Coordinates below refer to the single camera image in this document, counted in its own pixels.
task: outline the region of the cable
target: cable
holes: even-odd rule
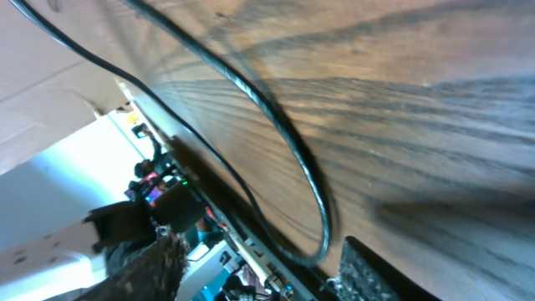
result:
[[[191,125],[183,120],[174,110],[172,110],[166,103],[160,99],[155,92],[153,92],[146,84],[137,79],[134,75],[127,73],[123,69],[114,66],[110,62],[92,54],[89,50],[76,43],[69,38],[65,33],[56,28],[45,17],[39,14],[31,5],[25,0],[11,0],[11,3],[21,11],[27,18],[37,24],[41,29],[55,38],[62,45],[70,48],[75,53],[87,59],[93,64],[110,71],[111,73],[120,76],[123,79],[130,81],[133,85],[141,91],[149,95],[164,111],[171,115],[184,128],[190,131],[202,144],[205,146],[210,154],[222,164],[227,171],[234,177],[240,187],[245,191],[247,197],[250,199],[252,207],[259,217],[259,221],[264,227],[268,236],[272,239],[273,244],[277,250],[286,258],[292,260],[297,264],[311,267],[316,263],[322,261],[329,251],[332,238],[332,218],[330,211],[330,195],[327,183],[324,180],[318,162],[315,160],[312,152],[305,144],[303,138],[293,126],[292,121],[286,116],[283,108],[276,102],[270,101],[262,92],[255,87],[249,80],[241,75],[237,70],[215,55],[212,51],[204,47],[192,36],[174,24],[169,18],[155,10],[151,5],[148,5],[140,0],[125,0],[134,9],[144,14],[165,29],[168,33],[178,39],[186,48],[201,57],[203,61],[213,67],[216,71],[223,74],[230,81],[232,81],[243,93],[245,93],[252,102],[266,115],[266,117],[273,123],[275,129],[284,138],[288,147],[295,155],[299,165],[303,169],[308,183],[310,184],[313,194],[318,203],[319,213],[322,221],[322,242],[319,248],[313,255],[306,257],[302,254],[292,252],[286,249],[277,239],[273,232],[271,225],[266,217],[262,214],[262,210],[257,203],[252,192],[247,187],[247,183],[237,173],[236,170],[225,160]]]

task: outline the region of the wood grain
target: wood grain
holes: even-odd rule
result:
[[[276,98],[320,160],[338,208],[328,273],[354,235],[443,299],[535,299],[534,1],[153,3]],[[313,195],[259,110],[124,5],[91,9],[112,59],[190,121],[311,252]]]

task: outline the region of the brown wooden tabletop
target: brown wooden tabletop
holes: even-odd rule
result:
[[[274,96],[318,157],[338,208],[327,273],[353,235],[441,298],[535,299],[534,1],[152,3]],[[250,100],[123,4],[66,5],[236,167],[273,225],[317,247],[308,183]]]

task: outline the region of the black cable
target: black cable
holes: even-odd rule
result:
[[[193,53],[199,55],[202,60],[213,67],[215,70],[223,74],[230,81],[232,81],[243,93],[245,93],[255,105],[266,115],[266,117],[273,123],[277,131],[284,138],[288,147],[295,155],[299,165],[303,169],[305,176],[307,177],[316,201],[318,203],[319,213],[322,221],[322,242],[316,252],[305,257],[304,255],[294,253],[286,249],[276,239],[276,235],[273,233],[273,229],[269,224],[266,217],[262,214],[262,210],[258,205],[254,195],[247,187],[247,183],[232,168],[228,163],[191,125],[183,120],[174,110],[172,110],[164,101],[156,95],[147,85],[137,79],[134,75],[127,73],[123,69],[120,69],[110,62],[92,54],[89,50],[76,43],[73,39],[69,38],[65,33],[61,32],[45,17],[39,14],[32,8],[25,0],[11,0],[11,3],[21,11],[27,18],[37,24],[41,29],[50,34],[58,42],[64,46],[70,48],[75,53],[79,54],[83,58],[87,59],[93,64],[100,66],[103,69],[110,71],[113,74],[120,76],[123,79],[130,81],[133,85],[139,88],[141,91],[149,95],[163,110],[171,115],[176,121],[190,131],[211,153],[211,155],[221,163],[227,171],[234,177],[240,187],[245,191],[247,197],[250,199],[251,204],[257,213],[262,226],[265,228],[268,236],[273,240],[273,244],[277,250],[286,258],[294,261],[295,263],[303,266],[313,266],[317,262],[323,260],[329,251],[331,236],[332,236],[332,219],[330,211],[330,195],[327,183],[324,180],[323,173],[321,172],[318,162],[315,160],[312,152],[304,143],[303,138],[293,126],[292,121],[286,116],[282,107],[276,101],[270,101],[266,98],[262,92],[255,87],[249,80],[245,79],[243,75],[237,72],[233,67],[215,55],[212,51],[204,47],[197,42],[192,36],[186,33],[184,30],[174,24],[169,18],[155,10],[152,6],[140,1],[140,0],[126,0],[126,2],[135,8],[140,13],[143,13],[153,22],[160,25],[167,32],[177,38],[186,48]]]

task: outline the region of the beige wall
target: beige wall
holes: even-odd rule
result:
[[[87,24],[73,23],[75,15],[54,13],[45,1],[33,5],[56,14],[53,21],[92,51],[109,52]],[[0,2],[0,70],[0,174],[91,123],[94,109],[105,113],[126,101],[111,74],[50,38],[8,1]]]

